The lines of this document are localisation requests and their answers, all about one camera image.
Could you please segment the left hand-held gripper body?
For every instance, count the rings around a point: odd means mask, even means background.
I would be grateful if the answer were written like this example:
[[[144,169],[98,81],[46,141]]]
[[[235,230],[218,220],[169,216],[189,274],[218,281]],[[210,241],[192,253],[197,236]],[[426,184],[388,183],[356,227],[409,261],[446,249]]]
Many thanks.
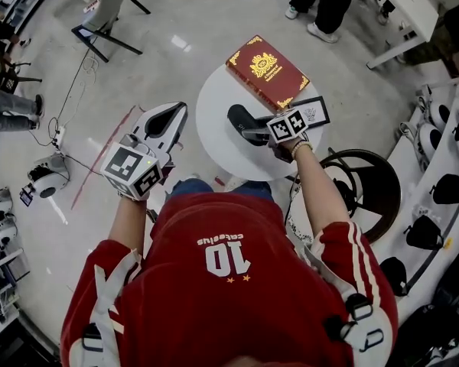
[[[174,168],[170,151],[175,143],[174,138],[142,140],[128,133],[110,146],[100,172],[119,194],[134,201],[146,200]]]

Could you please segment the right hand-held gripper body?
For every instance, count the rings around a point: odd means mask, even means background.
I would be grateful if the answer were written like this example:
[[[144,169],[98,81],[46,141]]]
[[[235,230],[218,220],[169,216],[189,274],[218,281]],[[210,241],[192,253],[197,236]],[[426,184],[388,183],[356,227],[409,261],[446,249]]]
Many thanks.
[[[269,147],[281,161],[291,163],[294,159],[291,152],[282,146],[283,143],[302,138],[308,130],[308,124],[299,109],[291,109],[277,115],[266,123],[269,131]]]

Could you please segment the black glasses case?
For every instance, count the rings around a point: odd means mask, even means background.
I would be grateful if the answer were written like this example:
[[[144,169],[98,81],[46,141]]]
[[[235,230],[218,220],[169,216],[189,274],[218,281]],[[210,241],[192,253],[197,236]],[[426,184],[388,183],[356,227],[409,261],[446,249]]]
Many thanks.
[[[230,106],[227,118],[229,119],[231,125],[235,130],[240,134],[242,138],[248,141],[251,137],[243,137],[243,129],[252,129],[252,128],[268,128],[267,123],[272,120],[272,117],[264,116],[255,118],[251,113],[248,112],[245,106],[240,104],[235,104]]]

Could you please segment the person's left forearm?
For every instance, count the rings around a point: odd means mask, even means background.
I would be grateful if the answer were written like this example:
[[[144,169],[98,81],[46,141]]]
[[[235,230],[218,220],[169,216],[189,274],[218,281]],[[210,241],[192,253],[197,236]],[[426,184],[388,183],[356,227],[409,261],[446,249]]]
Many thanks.
[[[109,232],[109,239],[124,245],[130,250],[136,250],[144,255],[145,227],[146,227],[145,201],[135,201],[121,196],[116,210],[114,222]]]

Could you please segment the person's right forearm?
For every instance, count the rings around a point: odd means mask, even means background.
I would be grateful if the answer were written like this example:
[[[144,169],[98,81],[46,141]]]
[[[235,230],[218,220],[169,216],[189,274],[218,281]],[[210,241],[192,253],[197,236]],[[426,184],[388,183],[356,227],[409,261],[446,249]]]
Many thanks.
[[[309,145],[295,147],[295,161],[304,204],[315,236],[334,222],[350,220],[345,203],[334,182],[326,174]]]

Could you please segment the round white side table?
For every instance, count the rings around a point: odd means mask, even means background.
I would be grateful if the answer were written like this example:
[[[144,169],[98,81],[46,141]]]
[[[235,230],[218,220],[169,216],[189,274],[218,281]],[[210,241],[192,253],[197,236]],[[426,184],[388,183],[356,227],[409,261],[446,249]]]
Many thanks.
[[[209,156],[246,180],[272,181],[295,173],[295,162],[281,161],[268,146],[256,147],[240,136],[227,118],[234,104],[245,106],[254,117],[270,115],[261,99],[223,64],[206,80],[196,105],[197,132]]]

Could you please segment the red hardcover book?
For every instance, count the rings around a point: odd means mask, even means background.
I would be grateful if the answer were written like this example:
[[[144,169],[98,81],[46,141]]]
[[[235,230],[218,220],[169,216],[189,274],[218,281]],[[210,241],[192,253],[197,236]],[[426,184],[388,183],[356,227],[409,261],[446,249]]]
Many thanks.
[[[234,52],[226,60],[226,67],[274,113],[287,109],[311,82],[259,35]]]

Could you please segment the white power strip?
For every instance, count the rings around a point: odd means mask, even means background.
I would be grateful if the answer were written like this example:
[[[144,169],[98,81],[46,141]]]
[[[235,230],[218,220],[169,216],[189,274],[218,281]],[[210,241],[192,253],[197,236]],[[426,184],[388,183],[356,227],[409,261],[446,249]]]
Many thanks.
[[[59,126],[56,130],[56,134],[52,142],[52,144],[58,151],[60,150],[62,146],[65,134],[66,134],[66,128],[63,125]]]

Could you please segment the white dome backpack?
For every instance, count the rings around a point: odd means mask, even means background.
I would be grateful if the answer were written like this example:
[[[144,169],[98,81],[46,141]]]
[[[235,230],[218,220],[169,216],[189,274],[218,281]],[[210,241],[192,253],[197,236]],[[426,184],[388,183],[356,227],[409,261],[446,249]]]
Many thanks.
[[[70,173],[60,152],[35,161],[27,176],[28,184],[19,193],[19,198],[26,207],[31,205],[35,197],[52,197],[70,181]]]
[[[420,169],[426,171],[440,143],[442,133],[427,122],[417,127],[410,122],[402,122],[399,131],[410,140]]]
[[[425,85],[420,89],[418,106],[423,112],[424,120],[443,133],[450,116],[450,109],[434,98],[430,86]]]
[[[0,189],[0,213],[5,215],[10,213],[13,207],[10,191],[7,187]]]

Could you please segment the white speckled seat cushion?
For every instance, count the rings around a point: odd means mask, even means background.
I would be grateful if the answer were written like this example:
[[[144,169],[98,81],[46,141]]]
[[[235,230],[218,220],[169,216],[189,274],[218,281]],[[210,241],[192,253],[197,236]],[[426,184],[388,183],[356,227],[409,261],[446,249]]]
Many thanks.
[[[301,185],[292,188],[286,224],[303,243],[311,244],[314,241],[314,233],[304,204]]]

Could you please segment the black pouch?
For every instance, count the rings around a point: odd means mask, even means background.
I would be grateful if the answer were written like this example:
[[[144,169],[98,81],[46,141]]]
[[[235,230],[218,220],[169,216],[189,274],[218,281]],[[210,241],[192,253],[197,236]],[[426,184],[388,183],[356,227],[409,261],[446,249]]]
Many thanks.
[[[356,210],[359,208],[363,199],[363,190],[357,185],[354,179],[341,180],[334,178],[333,182],[338,189],[345,206],[347,208],[349,217],[352,218]]]

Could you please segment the brown wicker chair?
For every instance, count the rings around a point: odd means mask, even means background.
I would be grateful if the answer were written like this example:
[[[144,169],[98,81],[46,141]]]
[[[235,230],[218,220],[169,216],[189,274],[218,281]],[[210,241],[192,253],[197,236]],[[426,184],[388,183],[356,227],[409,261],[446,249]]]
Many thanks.
[[[359,222],[358,215],[368,215],[370,221],[360,224],[367,241],[374,243],[382,238],[399,214],[402,198],[399,179],[391,164],[371,151],[348,149],[330,151],[321,166],[332,180],[354,179],[362,188],[362,203],[351,219]]]

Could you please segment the person's red jersey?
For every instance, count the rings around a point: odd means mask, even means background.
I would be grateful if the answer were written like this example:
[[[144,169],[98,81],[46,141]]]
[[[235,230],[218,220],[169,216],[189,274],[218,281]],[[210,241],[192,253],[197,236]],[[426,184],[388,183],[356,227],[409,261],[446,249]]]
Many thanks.
[[[240,356],[385,367],[398,331],[389,282],[360,227],[300,251],[254,196],[170,199],[145,258],[107,239],[87,257],[60,340],[63,367],[220,367]]]

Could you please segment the white metal shelving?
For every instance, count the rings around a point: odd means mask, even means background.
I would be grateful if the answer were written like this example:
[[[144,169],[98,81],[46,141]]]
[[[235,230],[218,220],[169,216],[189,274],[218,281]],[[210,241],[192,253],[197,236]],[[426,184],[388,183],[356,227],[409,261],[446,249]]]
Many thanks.
[[[432,95],[450,110],[438,147],[426,171],[418,175],[412,170],[417,164],[412,144],[400,139],[389,156],[400,179],[400,211],[388,232],[372,244],[378,261],[396,257],[405,265],[408,293],[396,299],[400,323],[431,302],[438,282],[459,254],[459,203],[437,204],[432,191],[444,175],[459,176],[459,141],[454,138],[459,123],[459,80],[433,88]],[[431,211],[444,237],[443,248],[436,252],[406,242],[406,230],[420,209]]]

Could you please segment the black picture frame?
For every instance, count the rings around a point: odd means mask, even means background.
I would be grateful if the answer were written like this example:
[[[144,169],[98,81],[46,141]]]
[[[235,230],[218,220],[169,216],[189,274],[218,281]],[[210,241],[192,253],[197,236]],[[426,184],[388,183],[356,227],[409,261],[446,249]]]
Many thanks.
[[[309,128],[330,123],[330,117],[322,96],[295,101],[290,106],[300,111]]]

